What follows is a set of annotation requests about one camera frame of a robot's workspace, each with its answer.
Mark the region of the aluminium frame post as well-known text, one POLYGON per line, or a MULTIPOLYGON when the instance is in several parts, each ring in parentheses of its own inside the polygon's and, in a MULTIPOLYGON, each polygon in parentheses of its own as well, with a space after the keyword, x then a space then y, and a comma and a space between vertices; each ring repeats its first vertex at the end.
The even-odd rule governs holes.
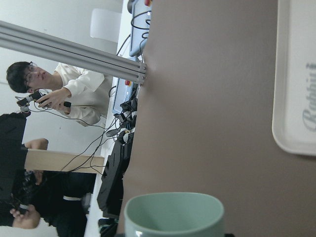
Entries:
POLYGON ((142 84, 147 65, 18 25, 0 22, 0 46, 142 84))

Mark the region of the person in white shirt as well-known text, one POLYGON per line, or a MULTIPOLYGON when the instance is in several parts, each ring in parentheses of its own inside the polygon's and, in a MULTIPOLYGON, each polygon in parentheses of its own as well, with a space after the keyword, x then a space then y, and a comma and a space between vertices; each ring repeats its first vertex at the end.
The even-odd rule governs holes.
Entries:
POLYGON ((6 79, 18 93, 49 90, 37 101, 39 107, 54 109, 83 126, 107 116, 111 76, 64 63, 51 74, 33 62, 15 62, 8 67, 6 79))

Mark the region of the green cup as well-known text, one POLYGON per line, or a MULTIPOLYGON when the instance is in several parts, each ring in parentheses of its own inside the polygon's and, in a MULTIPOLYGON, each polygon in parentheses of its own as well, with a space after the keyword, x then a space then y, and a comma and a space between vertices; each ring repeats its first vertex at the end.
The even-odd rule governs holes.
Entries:
POLYGON ((130 199, 124 209, 127 237, 223 237, 224 206, 200 193, 154 193, 130 199))

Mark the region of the black slotted stand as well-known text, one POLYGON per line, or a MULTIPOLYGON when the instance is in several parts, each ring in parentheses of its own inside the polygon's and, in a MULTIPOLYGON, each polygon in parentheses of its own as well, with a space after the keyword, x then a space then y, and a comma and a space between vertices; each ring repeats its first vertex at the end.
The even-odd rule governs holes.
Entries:
POLYGON ((130 161, 128 145, 115 142, 101 177, 102 184, 97 197, 105 218, 118 218, 123 200, 123 176, 130 161))

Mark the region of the teach pendant tablet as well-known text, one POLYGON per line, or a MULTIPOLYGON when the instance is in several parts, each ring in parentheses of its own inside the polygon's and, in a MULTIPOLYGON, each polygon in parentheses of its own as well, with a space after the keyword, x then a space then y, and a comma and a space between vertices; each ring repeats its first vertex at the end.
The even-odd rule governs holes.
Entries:
POLYGON ((120 114, 122 112, 122 107, 120 105, 124 102, 127 102, 131 98, 132 93, 136 88, 137 84, 134 82, 118 79, 112 107, 113 114, 120 114))
POLYGON ((127 10, 132 15, 129 55, 138 57, 146 45, 149 36, 152 13, 152 0, 129 0, 127 10))

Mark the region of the cream rabbit tray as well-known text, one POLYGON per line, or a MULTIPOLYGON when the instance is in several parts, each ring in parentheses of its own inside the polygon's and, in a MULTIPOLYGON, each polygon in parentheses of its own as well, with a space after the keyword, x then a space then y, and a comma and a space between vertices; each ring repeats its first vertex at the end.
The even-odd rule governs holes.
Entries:
POLYGON ((316 2, 278 1, 272 133, 284 151, 316 154, 316 2))

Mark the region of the person in black clothes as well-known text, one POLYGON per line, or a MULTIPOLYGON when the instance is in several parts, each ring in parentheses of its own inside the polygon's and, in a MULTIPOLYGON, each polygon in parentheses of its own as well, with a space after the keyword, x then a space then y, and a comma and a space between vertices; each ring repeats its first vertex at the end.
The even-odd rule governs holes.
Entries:
POLYGON ((22 143, 25 123, 21 113, 0 117, 0 224, 34 229, 43 218, 60 237, 84 236, 82 199, 93 192, 96 175, 25 170, 26 153, 48 146, 44 138, 22 143))

